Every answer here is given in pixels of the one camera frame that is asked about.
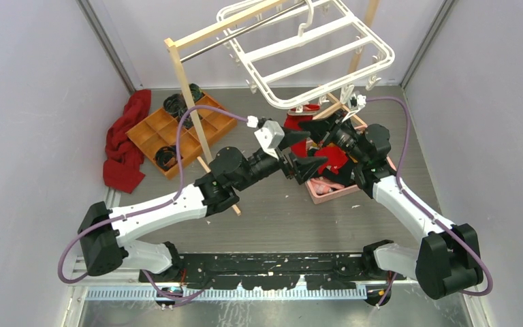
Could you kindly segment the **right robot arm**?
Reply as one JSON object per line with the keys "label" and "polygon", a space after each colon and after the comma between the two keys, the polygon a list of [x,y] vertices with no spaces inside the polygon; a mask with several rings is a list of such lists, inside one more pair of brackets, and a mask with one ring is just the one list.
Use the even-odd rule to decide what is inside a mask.
{"label": "right robot arm", "polygon": [[480,258],[477,232],[469,224],[457,225],[432,210],[403,181],[391,166],[390,131],[371,124],[354,128],[343,116],[303,121],[299,124],[311,140],[322,146],[333,144],[355,161],[356,185],[386,207],[419,243],[417,249],[401,247],[387,240],[364,248],[362,272],[380,279],[387,271],[419,283],[424,293],[440,299],[470,287],[489,283]]}

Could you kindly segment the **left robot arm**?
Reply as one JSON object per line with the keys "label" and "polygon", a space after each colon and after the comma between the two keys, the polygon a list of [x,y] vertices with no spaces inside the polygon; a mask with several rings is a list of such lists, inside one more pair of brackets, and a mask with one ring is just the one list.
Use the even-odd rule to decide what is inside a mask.
{"label": "left robot arm", "polygon": [[118,268],[132,268],[173,282],[182,271],[175,246],[142,242],[141,236],[222,213],[238,203],[238,191],[275,172],[303,184],[327,162],[326,157],[298,157],[286,151],[305,140],[307,131],[287,130],[284,136],[272,137],[261,128],[255,135],[269,142],[271,148],[260,148],[245,157],[236,147],[224,147],[210,162],[209,172],[176,193],[130,206],[108,208],[105,202],[91,205],[78,229],[87,275],[98,277]]}

